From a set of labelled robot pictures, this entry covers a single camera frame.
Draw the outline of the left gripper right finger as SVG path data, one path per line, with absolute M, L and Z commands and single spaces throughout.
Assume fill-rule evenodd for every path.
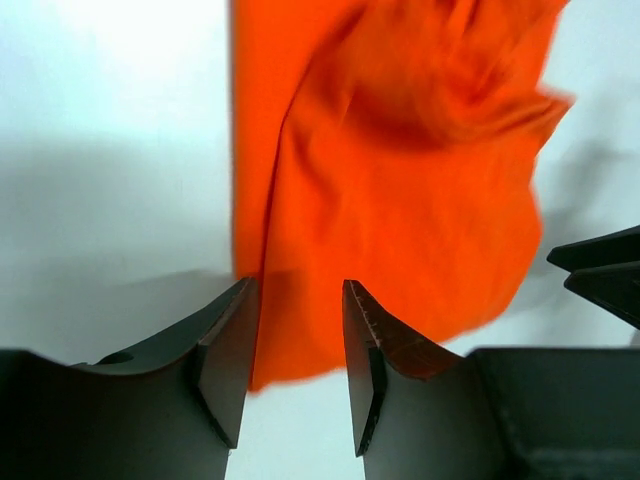
M 459 356 L 343 284 L 356 455 L 369 479 L 635 479 L 635 349 Z

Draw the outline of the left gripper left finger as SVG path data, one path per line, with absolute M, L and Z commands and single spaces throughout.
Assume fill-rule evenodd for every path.
M 221 479 L 254 362 L 258 285 L 95 364 L 1 354 L 5 479 Z

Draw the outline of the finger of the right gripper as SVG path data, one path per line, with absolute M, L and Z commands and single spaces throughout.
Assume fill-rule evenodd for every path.
M 564 287 L 639 327 L 639 240 L 635 226 L 557 246 L 547 261 L 569 273 Z

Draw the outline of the orange t shirt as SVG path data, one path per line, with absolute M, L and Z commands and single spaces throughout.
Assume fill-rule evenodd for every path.
M 261 287 L 250 388 L 345 363 L 342 285 L 445 342 L 540 243 L 541 84 L 561 1 L 235 1 L 234 267 Z

